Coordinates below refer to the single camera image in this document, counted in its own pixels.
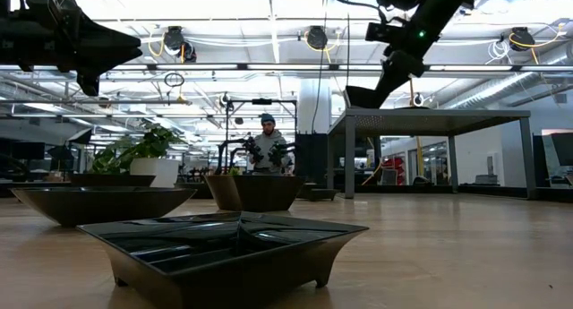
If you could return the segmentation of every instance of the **black planter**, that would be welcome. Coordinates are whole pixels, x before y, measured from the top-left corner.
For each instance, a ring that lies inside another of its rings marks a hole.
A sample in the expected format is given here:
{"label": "black planter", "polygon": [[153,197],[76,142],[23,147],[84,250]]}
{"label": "black planter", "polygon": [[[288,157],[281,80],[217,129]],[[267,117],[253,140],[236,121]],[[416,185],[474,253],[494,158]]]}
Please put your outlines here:
{"label": "black planter", "polygon": [[367,227],[233,212],[79,226],[103,242],[118,286],[157,308],[257,308],[329,282],[340,249]]}
{"label": "black planter", "polygon": [[295,176],[205,176],[221,210],[288,210],[304,180]]}
{"label": "black planter", "polygon": [[72,185],[79,187],[149,187],[155,176],[138,175],[101,175],[101,174],[75,174],[70,175]]}
{"label": "black planter", "polygon": [[194,190],[148,187],[12,189],[18,199],[63,227],[158,218],[188,200]]}
{"label": "black planter", "polygon": [[192,199],[213,199],[213,194],[207,183],[175,183],[175,188],[194,189],[197,191]]}

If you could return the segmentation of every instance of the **person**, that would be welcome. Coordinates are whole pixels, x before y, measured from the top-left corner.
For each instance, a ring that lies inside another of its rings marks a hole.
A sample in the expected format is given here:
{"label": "person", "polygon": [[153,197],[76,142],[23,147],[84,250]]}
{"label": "person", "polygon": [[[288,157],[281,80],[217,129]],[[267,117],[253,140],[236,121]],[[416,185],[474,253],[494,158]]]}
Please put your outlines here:
{"label": "person", "polygon": [[275,165],[269,159],[269,152],[275,144],[287,144],[282,133],[275,129],[275,118],[268,113],[261,116],[262,133],[254,137],[255,144],[261,148],[262,160],[255,162],[252,156],[249,161],[254,165],[253,174],[263,176],[280,176],[281,169],[288,164],[290,158],[286,155],[281,159],[280,166]]}

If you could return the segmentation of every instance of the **potted plant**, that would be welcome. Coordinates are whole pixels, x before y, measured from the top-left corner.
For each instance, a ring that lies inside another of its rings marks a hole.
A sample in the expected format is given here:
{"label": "potted plant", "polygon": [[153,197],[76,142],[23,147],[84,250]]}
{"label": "potted plant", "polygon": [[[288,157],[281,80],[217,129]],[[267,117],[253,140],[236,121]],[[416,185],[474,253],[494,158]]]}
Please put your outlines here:
{"label": "potted plant", "polygon": [[107,145],[104,150],[96,153],[90,171],[70,175],[72,185],[149,187],[154,176],[133,176],[129,173],[133,158],[128,150],[133,146],[133,138],[128,136]]}
{"label": "potted plant", "polygon": [[152,187],[173,188],[179,161],[164,159],[170,144],[185,143],[175,133],[159,124],[146,124],[143,139],[120,156],[120,164],[130,164],[132,175],[154,175]]}

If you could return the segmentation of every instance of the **pillar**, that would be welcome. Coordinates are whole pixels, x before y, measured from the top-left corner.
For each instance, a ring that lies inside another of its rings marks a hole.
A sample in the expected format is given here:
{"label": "pillar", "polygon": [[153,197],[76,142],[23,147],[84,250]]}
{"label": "pillar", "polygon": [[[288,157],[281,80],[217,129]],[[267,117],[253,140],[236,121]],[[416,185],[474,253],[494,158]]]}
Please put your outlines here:
{"label": "pillar", "polygon": [[302,79],[298,92],[298,132],[300,134],[327,133],[330,128],[330,80]]}

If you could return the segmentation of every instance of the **table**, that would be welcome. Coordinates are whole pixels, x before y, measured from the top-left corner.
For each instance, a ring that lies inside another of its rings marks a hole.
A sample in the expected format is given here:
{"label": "table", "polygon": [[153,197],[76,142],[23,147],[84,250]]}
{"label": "table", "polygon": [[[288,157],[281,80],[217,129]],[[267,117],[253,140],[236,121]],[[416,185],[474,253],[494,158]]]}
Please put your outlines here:
{"label": "table", "polygon": [[[328,188],[334,188],[334,136],[344,135],[345,160],[355,159],[356,136],[413,135],[448,137],[451,185],[458,190],[456,136],[495,125],[519,121],[526,173],[527,198],[535,198],[533,145],[529,111],[520,110],[447,110],[426,108],[369,109],[348,108],[328,132]],[[345,162],[345,197],[355,196],[354,162]]]}

